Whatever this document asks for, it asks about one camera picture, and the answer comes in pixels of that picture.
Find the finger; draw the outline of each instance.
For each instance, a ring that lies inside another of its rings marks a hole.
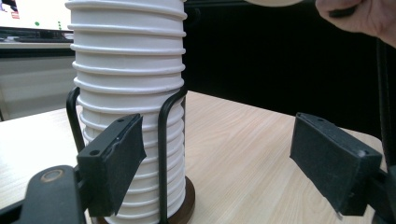
[[[362,0],[317,0],[315,5],[319,12],[329,12],[334,10],[354,7]]]
[[[344,17],[351,16],[355,12],[356,7],[357,6],[349,7],[349,8],[345,8],[345,9],[336,9],[336,10],[333,10],[333,11],[329,11],[329,17],[331,17],[331,18],[344,18]]]

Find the computer monitor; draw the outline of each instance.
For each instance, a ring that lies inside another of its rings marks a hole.
[[[0,0],[0,31],[9,35],[36,35],[56,38],[68,29],[70,9],[67,0]]]

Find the human hand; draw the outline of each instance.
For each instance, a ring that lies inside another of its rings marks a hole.
[[[338,28],[382,39],[396,48],[396,0],[317,0],[322,18]],[[332,18],[329,12],[356,7],[352,15]]]

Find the black metal wire frame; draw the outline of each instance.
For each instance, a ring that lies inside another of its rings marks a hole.
[[[172,106],[180,99],[185,97],[187,94],[187,88],[182,87],[177,93],[169,97],[163,106],[161,107],[160,114],[158,116],[158,165],[159,165],[159,189],[160,189],[160,223],[168,223],[168,209],[167,209],[167,133],[166,124],[168,120],[168,115]],[[185,109],[185,100],[182,102],[183,109]]]
[[[377,39],[379,115],[387,167],[396,165],[396,50]]]
[[[75,87],[69,92],[66,100],[67,117],[69,118],[70,127],[76,143],[77,151],[80,152],[84,147],[84,137],[82,136],[81,127],[79,126],[76,101],[79,96],[79,87]]]

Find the screw hole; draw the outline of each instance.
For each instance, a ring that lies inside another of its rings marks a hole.
[[[91,156],[96,156],[97,154],[99,154],[99,150],[94,150],[94,151],[92,151],[92,152],[90,152],[90,155]]]
[[[63,170],[51,170],[41,176],[41,181],[48,183],[60,178],[63,174]]]
[[[365,157],[369,154],[369,152],[367,150],[359,150],[358,152],[358,156],[360,157]]]

